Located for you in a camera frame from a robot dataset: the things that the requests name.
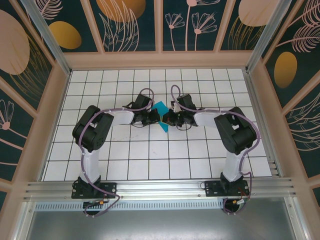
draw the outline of blue cloth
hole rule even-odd
[[[165,115],[167,112],[169,112],[169,108],[167,108],[167,106],[162,102],[157,102],[152,109],[157,109],[158,114],[160,115],[160,117],[162,117],[163,115]],[[161,121],[159,121],[159,125],[162,127],[162,129],[167,133],[168,132],[168,128],[169,126]]]

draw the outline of gray floor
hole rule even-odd
[[[28,240],[295,240],[283,199],[252,199],[241,214],[211,210],[36,212]]]

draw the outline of robotic arm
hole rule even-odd
[[[98,188],[104,187],[106,190],[112,188],[112,192],[116,192],[116,183],[105,185],[101,183],[99,174],[99,149],[104,144],[110,127],[123,124],[133,124],[142,122],[144,126],[159,122],[166,123],[170,126],[179,126],[187,123],[192,126],[203,126],[217,128],[221,136],[224,147],[226,148],[226,163],[223,172],[220,175],[220,181],[206,181],[205,192],[208,197],[233,196],[237,197],[242,194],[239,189],[243,190],[246,195],[249,195],[248,183],[243,180],[241,158],[244,152],[253,145],[257,139],[256,131],[253,127],[232,112],[244,116],[243,112],[238,107],[232,108],[226,114],[217,112],[209,112],[204,108],[200,108],[196,112],[196,106],[192,102],[189,94],[182,95],[177,98],[177,103],[172,102],[173,109],[170,109],[162,119],[157,112],[157,109],[144,109],[141,111],[132,112],[132,109],[141,109],[148,105],[151,99],[148,96],[139,94],[135,102],[129,103],[123,109],[109,111],[100,114],[92,122],[84,132],[81,144],[84,147],[83,164],[85,173],[90,182]],[[189,110],[181,110],[179,107],[184,107]],[[85,125],[89,120],[100,112],[96,106],[89,106],[85,111],[80,121],[73,129],[72,135],[75,138],[76,144],[79,144],[80,135],[84,130]],[[101,192],[93,188],[84,177],[81,171],[77,184],[73,185],[72,198],[90,198],[98,199],[103,197]],[[232,206],[229,211],[235,212]]]

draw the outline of metal base plate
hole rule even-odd
[[[101,182],[100,188],[109,193],[115,194],[117,192],[117,184],[115,182]],[[98,191],[95,195],[93,195],[92,192],[82,191],[81,184],[76,182],[73,185],[71,198],[72,199],[103,199],[106,197],[104,197],[104,193],[100,191]],[[112,195],[108,195],[107,198],[114,199],[116,197]]]
[[[241,180],[237,184],[237,187],[231,189],[228,193],[225,193],[224,189],[220,185],[220,180],[216,181],[205,181],[205,196],[206,197],[228,197],[228,196],[241,196],[241,191],[238,187],[248,196],[249,195],[249,187],[248,182],[246,180]]]

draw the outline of white grid floor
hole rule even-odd
[[[197,108],[237,106],[256,122],[241,69],[73,71],[42,180],[77,179],[81,154],[72,130],[88,106],[118,108],[135,100],[141,89],[151,88],[155,103],[162,101],[170,107],[174,84],[191,94]],[[218,178],[226,151],[217,129],[210,127],[187,131],[169,127],[165,133],[159,124],[143,128],[118,125],[109,131],[100,149],[99,170],[102,180]],[[243,171],[252,171],[254,177],[271,176],[262,142],[249,153]]]

